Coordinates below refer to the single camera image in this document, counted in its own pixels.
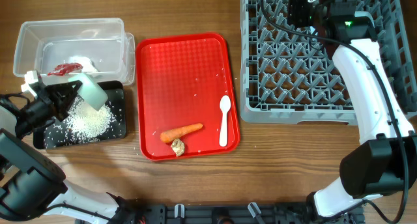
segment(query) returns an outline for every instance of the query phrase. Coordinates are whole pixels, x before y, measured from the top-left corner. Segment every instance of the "green light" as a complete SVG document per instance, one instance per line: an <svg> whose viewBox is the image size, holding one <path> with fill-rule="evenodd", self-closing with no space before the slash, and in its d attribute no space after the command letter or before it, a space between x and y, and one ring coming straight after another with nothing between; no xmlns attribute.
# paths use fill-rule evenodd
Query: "green light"
<svg viewBox="0 0 417 224"><path fill-rule="evenodd" d="M345 21L345 25L347 27L350 27L353 24L353 21Z"/></svg>

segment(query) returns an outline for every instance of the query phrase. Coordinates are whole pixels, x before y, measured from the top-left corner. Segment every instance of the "spoon handle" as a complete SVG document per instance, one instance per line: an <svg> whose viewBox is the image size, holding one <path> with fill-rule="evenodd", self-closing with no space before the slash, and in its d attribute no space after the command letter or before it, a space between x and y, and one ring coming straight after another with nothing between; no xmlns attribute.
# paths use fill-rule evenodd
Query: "spoon handle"
<svg viewBox="0 0 417 224"><path fill-rule="evenodd" d="M227 145L227 112L223 112L222 128L220 129L220 146Z"/></svg>

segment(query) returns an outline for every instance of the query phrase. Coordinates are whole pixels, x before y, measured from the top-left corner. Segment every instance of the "plastic bin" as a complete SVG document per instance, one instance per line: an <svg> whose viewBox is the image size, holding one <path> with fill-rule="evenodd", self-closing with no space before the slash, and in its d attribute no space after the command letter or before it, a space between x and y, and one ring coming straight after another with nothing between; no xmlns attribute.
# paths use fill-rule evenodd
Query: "plastic bin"
<svg viewBox="0 0 417 224"><path fill-rule="evenodd" d="M289 27L287 2L266 0L265 8ZM260 0L240 0L240 116L259 123L357 124L343 78L327 54L314 49L320 44L269 26L259 5ZM417 115L417 85L399 0L357 0L356 10L373 16L397 101L408 118Z"/></svg>
<svg viewBox="0 0 417 224"><path fill-rule="evenodd" d="M47 85L66 77L47 76L63 63L81 63L97 82L134 81L135 42L118 18L27 21L20 28L13 72L23 77L38 70Z"/></svg>

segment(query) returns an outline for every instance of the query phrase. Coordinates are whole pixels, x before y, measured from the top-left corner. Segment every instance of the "wooden table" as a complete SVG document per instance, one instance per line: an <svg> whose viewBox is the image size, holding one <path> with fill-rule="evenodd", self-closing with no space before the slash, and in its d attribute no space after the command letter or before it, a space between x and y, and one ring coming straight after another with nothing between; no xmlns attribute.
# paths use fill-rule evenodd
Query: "wooden table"
<svg viewBox="0 0 417 224"><path fill-rule="evenodd" d="M417 51L415 0L402 0L402 9L411 50ZM144 38L216 31L227 40L233 81L239 90L239 0L0 0L0 11L0 93L19 92L23 81L12 73L20 25L71 18L121 18L137 43ZM241 120L242 140L230 154L153 163L139 151L136 86L126 87L126 92L130 116L126 139L42 151L59 164L69 181L154 203L303 201L311 191L336 179L340 160L358 146L355 126L248 124ZM25 142L31 143L31 137ZM414 187L403 223L417 223L416 198ZM398 193L377 204L393 218L399 201ZM366 218L369 223L382 223L371 208L366 208ZM68 217L42 216L30 223L73 222Z"/></svg>

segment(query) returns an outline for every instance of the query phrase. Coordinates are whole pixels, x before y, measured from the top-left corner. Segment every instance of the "red tray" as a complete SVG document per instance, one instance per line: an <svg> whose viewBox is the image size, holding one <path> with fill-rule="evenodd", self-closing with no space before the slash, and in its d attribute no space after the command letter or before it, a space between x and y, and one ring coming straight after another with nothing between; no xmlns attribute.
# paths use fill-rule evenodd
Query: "red tray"
<svg viewBox="0 0 417 224"><path fill-rule="evenodd" d="M177 159L163 131L203 123L185 135L179 158L230 152L240 141L226 42L216 33L153 38L136 48L137 104L142 154L152 161ZM219 145L223 95L231 99L227 146Z"/></svg>

